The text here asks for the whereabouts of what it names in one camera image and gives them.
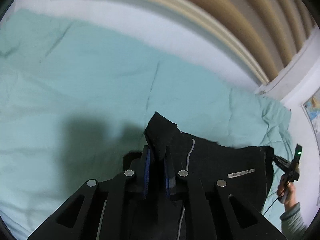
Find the person's right hand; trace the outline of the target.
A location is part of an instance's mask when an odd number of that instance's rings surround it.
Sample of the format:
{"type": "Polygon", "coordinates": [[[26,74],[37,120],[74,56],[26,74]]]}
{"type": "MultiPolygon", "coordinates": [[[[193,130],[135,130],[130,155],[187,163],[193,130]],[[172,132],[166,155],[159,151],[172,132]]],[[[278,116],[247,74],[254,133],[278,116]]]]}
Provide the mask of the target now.
{"type": "Polygon", "coordinates": [[[284,208],[285,211],[290,211],[297,204],[296,187],[293,182],[286,182],[286,176],[282,175],[277,188],[277,196],[280,197],[285,192],[287,192],[287,197],[284,201],[284,208]]]}

